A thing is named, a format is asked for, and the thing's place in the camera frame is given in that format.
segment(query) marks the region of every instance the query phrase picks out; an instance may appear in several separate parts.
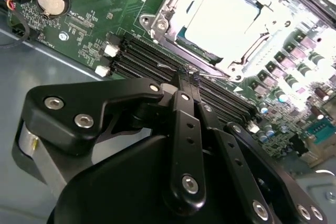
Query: screw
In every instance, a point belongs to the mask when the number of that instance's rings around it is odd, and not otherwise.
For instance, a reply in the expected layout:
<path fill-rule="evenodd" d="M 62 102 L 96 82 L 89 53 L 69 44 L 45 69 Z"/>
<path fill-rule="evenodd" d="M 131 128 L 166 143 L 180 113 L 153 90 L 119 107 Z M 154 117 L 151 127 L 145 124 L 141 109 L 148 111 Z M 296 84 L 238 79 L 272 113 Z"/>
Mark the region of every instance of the screw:
<path fill-rule="evenodd" d="M 44 105 L 51 110 L 60 110 L 64 107 L 63 101 L 57 97 L 48 97 L 44 100 Z"/>
<path fill-rule="evenodd" d="M 298 210 L 303 217 L 305 217 L 307 220 L 310 220 L 310 214 L 306 208 L 304 208 L 302 205 L 298 205 Z"/>
<path fill-rule="evenodd" d="M 242 130 L 236 125 L 233 125 L 233 129 L 238 133 L 242 132 Z"/>
<path fill-rule="evenodd" d="M 323 216 L 322 216 L 322 214 L 320 213 L 319 210 L 317 210 L 316 207 L 311 206 L 310 208 L 311 208 L 311 210 L 313 211 L 313 213 L 314 213 L 314 215 L 316 216 L 316 218 L 318 218 L 319 220 L 323 220 Z"/>
<path fill-rule="evenodd" d="M 266 208 L 258 201 L 253 201 L 253 209 L 254 212 L 264 221 L 268 220 L 268 212 Z"/>
<path fill-rule="evenodd" d="M 332 202 L 332 203 L 335 203 L 336 202 L 336 195 L 329 191 L 325 194 L 325 197 L 327 198 L 328 201 Z"/>
<path fill-rule="evenodd" d="M 184 187 L 184 189 L 186 189 L 186 191 L 190 194 L 197 194 L 198 192 L 198 183 L 196 182 L 196 180 L 191 177 L 191 176 L 184 176 L 182 178 L 182 185 Z"/>
<path fill-rule="evenodd" d="M 93 118 L 90 115 L 79 114 L 75 117 L 75 123 L 78 127 L 89 129 L 93 126 Z"/>
<path fill-rule="evenodd" d="M 158 92 L 159 91 L 159 88 L 155 85 L 149 85 L 149 87 L 151 88 L 151 90 L 155 91 L 155 92 Z"/>
<path fill-rule="evenodd" d="M 67 41 L 69 39 L 69 35 L 65 31 L 61 31 L 58 38 L 62 41 Z"/>
<path fill-rule="evenodd" d="M 185 94 L 182 94 L 181 96 L 182 96 L 182 98 L 183 98 L 184 100 L 186 100 L 186 101 L 189 101 L 189 99 L 190 99 L 190 98 L 189 98 L 188 96 L 186 96 Z"/>
<path fill-rule="evenodd" d="M 212 109 L 209 105 L 204 105 L 204 108 L 208 111 L 208 112 L 212 112 Z"/>
<path fill-rule="evenodd" d="M 156 25 L 157 27 L 158 27 L 158 29 L 160 29 L 160 30 L 166 30 L 167 29 L 167 23 L 166 23 L 166 21 L 164 21 L 164 20 L 159 20 L 158 22 L 157 22 L 157 25 Z"/>

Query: black metal bracket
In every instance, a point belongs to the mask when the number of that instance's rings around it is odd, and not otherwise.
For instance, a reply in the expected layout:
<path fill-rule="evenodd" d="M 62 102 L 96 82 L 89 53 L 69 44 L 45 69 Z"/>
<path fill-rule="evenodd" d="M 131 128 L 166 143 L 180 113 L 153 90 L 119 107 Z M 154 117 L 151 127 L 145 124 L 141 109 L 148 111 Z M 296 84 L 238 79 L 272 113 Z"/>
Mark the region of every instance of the black metal bracket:
<path fill-rule="evenodd" d="M 221 127 L 213 109 L 200 100 L 197 74 L 179 70 L 171 84 L 161 86 L 144 78 L 37 87 L 27 94 L 22 120 L 13 157 L 18 164 L 28 160 L 20 167 L 56 188 L 57 197 L 86 170 L 102 169 L 90 163 L 97 142 L 148 127 L 152 136 L 144 144 L 169 143 L 160 187 L 165 205 L 177 216 L 196 216 L 206 208 L 212 186 L 205 183 L 206 146 L 231 187 L 218 190 L 235 192 L 244 223 L 327 223 L 322 210 L 242 126 Z"/>

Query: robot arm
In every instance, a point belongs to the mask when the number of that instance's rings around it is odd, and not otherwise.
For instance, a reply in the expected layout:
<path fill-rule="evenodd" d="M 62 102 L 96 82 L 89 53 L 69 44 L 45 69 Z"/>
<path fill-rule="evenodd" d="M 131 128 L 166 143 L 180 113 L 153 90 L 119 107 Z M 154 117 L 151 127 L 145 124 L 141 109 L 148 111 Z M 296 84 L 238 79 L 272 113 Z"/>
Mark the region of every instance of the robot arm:
<path fill-rule="evenodd" d="M 328 223 L 237 123 L 221 127 L 197 73 L 36 87 L 13 146 L 58 198 L 50 223 Z M 152 129 L 99 164 L 98 142 Z"/>

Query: black cable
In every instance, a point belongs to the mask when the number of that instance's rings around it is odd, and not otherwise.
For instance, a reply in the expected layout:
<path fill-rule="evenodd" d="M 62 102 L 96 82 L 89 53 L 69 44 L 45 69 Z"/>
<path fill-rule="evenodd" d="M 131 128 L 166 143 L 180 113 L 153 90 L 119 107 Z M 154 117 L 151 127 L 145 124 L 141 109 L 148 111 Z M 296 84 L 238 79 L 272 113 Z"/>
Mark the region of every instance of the black cable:
<path fill-rule="evenodd" d="M 25 40 L 27 40 L 29 38 L 30 28 L 28 26 L 28 23 L 27 23 L 25 17 L 21 13 L 17 12 L 16 10 L 13 10 L 12 14 L 15 17 L 17 17 L 17 19 L 21 22 L 21 24 L 25 28 L 25 33 L 23 34 L 23 36 L 20 39 L 18 39 L 17 41 L 15 41 L 13 43 L 0 45 L 0 49 L 8 49 L 8 48 L 16 47 L 16 46 L 20 45 L 22 42 L 24 42 Z"/>

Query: motherboard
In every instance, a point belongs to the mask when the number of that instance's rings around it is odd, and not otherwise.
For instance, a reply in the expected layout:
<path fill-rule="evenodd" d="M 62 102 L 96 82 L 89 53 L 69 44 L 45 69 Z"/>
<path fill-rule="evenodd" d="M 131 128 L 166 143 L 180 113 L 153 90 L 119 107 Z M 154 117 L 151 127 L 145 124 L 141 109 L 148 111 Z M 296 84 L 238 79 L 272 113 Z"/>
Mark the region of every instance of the motherboard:
<path fill-rule="evenodd" d="M 30 0 L 36 40 L 102 77 L 169 82 L 181 66 L 224 124 L 274 158 L 336 154 L 336 6 L 326 0 Z M 17 27 L 9 13 L 8 23 Z"/>

